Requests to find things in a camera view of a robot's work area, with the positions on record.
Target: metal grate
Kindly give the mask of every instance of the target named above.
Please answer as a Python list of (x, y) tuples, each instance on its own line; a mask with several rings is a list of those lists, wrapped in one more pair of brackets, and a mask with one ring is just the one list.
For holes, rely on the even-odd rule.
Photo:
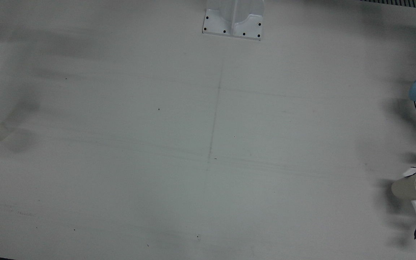
[(403, 7), (416, 8), (416, 0), (360, 0), (360, 1), (388, 4), (388, 5), (400, 5)]

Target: metal bracket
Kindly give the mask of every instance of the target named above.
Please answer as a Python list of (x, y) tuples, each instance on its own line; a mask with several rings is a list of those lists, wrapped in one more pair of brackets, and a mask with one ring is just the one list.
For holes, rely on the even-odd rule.
[(208, 0), (202, 33), (261, 40), (264, 0)]

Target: white robot finger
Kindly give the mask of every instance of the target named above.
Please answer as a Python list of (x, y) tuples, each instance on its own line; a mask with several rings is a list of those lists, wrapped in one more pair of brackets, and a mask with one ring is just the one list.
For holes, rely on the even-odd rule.
[(406, 172), (402, 174), (403, 177), (409, 177), (416, 173), (416, 167), (410, 167)]

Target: white metal mount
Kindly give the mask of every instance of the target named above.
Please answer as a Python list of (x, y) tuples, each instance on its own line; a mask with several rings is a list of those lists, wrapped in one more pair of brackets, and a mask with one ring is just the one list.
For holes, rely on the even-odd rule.
[(208, 0), (202, 33), (261, 40), (264, 0)]

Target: table surface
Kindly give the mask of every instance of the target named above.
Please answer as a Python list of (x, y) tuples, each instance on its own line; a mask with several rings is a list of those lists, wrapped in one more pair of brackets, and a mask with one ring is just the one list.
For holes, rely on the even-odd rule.
[(416, 9), (0, 1), (0, 257), (416, 259)]

